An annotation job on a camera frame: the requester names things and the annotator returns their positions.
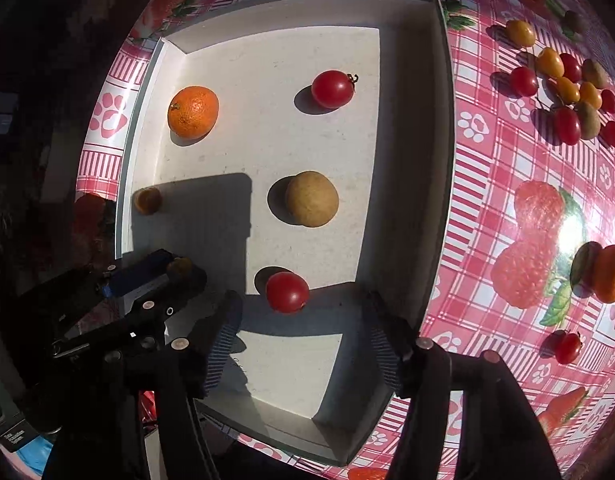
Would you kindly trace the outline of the yellow cherry tomato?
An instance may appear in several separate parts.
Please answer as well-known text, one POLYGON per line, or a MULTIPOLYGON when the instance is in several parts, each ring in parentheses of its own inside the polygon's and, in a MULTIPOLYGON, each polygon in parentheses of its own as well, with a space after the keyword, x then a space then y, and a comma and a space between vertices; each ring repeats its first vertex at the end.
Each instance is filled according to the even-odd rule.
POLYGON ((562 76, 555 80, 557 93, 561 102, 565 105, 574 105, 580 101, 580 88, 569 78, 562 76))
POLYGON ((580 84, 580 101, 587 103, 594 110, 599 110, 603 104, 599 90, 589 81, 582 81, 580 84))
POLYGON ((510 20, 505 25, 508 39, 519 49, 533 47, 536 35, 532 25, 522 20, 510 20))
POLYGON ((565 76, 565 66, 560 54, 550 47, 539 52, 535 59, 535 68, 539 73, 551 79, 565 76))
POLYGON ((149 186, 136 191, 132 196, 132 203, 140 214, 151 216, 161 209, 163 197, 158 188, 149 186))

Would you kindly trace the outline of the brown longan table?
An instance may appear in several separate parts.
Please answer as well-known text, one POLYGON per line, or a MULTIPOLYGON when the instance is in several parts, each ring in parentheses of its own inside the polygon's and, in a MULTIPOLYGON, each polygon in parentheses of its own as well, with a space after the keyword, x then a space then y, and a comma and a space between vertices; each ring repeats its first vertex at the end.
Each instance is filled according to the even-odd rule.
POLYGON ((286 209, 301 226, 324 226, 339 210, 339 194, 332 182, 317 171, 293 176, 286 187, 286 209))

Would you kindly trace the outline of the large orange tangerine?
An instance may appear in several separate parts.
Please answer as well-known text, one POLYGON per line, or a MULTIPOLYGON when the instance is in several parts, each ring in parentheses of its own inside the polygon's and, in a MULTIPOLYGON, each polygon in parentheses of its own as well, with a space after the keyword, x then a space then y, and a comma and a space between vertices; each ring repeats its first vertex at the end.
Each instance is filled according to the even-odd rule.
POLYGON ((604 304, 615 302, 615 245, 603 248, 595 261, 593 291, 604 304))

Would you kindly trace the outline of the brown longan cluster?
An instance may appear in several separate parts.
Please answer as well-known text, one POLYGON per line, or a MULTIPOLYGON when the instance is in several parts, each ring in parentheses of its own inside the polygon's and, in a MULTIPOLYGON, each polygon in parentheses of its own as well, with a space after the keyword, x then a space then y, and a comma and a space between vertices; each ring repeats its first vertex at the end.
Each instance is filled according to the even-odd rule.
POLYGON ((607 88, 609 84, 607 70, 603 68, 600 62, 592 58, 585 58, 582 64, 582 77, 584 81, 589 82, 600 90, 607 88))
POLYGON ((599 135, 600 119, 597 110, 591 104, 580 101, 574 107, 581 127, 581 138, 592 140, 599 135))

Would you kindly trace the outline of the pink strawberry patterned tablecloth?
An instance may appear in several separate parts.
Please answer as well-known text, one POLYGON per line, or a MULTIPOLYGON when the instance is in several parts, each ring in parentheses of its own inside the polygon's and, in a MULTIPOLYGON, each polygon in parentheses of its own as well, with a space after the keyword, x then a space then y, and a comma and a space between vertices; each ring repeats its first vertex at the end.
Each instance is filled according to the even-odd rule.
MULTIPOLYGON (((94 107, 76 178, 80 194, 115 200, 129 113, 155 40, 170 26, 244 0, 151 0, 122 44, 94 107)), ((615 408, 615 302, 570 283, 576 254, 615 245, 615 148, 602 138, 562 143, 553 113, 556 79, 539 73, 544 48, 592 58, 615 94, 615 44, 587 0, 441 0, 453 58, 458 136, 456 176, 440 275, 423 324, 449 351, 501 352, 539 415, 556 460, 570 476, 615 408), (572 10, 582 35, 561 19, 572 10), (534 28, 519 49, 505 25, 534 28), (536 75, 535 96, 518 96, 510 73, 536 75), (555 359, 578 332, 579 357, 555 359)))

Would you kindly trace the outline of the white rectangular tray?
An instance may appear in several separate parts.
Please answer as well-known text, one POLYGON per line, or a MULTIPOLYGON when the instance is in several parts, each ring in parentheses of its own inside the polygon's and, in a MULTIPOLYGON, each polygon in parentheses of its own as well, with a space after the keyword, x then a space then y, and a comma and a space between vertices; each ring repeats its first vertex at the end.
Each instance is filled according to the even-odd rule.
POLYGON ((344 466, 390 393, 369 294, 419 326, 449 221, 452 63, 440 0, 253 0, 158 40, 126 139, 115 244, 242 299, 202 410, 344 466))

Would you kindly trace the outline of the red cherry tomato right cluster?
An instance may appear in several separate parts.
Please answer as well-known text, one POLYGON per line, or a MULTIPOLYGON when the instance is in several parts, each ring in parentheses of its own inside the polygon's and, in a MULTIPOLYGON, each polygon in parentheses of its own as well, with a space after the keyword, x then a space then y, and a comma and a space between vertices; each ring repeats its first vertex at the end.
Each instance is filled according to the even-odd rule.
POLYGON ((600 130, 600 136, 603 142, 607 143, 611 148, 615 148, 615 120, 607 121, 607 124, 600 130))

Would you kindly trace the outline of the red cherry tomato cluster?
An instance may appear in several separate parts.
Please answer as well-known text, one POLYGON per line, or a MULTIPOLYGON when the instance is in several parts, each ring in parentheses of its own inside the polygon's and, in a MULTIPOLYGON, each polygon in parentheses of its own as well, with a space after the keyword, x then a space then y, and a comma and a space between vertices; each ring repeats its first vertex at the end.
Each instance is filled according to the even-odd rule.
POLYGON ((573 84, 577 84, 582 79, 582 67, 579 60, 567 52, 563 52, 560 58, 565 69, 563 76, 568 78, 573 84))
POLYGON ((615 148, 615 120, 607 121, 607 124, 600 130, 600 136, 603 142, 607 143, 611 148, 615 148))

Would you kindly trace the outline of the red cherry tomato cluster centre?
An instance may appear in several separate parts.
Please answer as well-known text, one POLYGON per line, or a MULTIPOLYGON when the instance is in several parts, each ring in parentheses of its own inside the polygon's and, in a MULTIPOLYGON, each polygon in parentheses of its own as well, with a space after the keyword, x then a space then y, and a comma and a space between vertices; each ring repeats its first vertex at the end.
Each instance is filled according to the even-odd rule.
POLYGON ((582 79, 582 67, 579 60, 567 52, 563 52, 560 58, 565 69, 563 76, 568 78, 573 84, 577 84, 582 79))

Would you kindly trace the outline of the brown longan on leaf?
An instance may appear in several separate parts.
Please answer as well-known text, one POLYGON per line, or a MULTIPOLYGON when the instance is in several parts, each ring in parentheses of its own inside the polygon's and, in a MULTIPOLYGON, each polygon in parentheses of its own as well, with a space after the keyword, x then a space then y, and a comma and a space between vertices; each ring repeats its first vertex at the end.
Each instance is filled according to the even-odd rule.
POLYGON ((584 22, 580 14, 568 10, 561 19, 563 30, 570 35, 582 35, 584 32, 584 22))

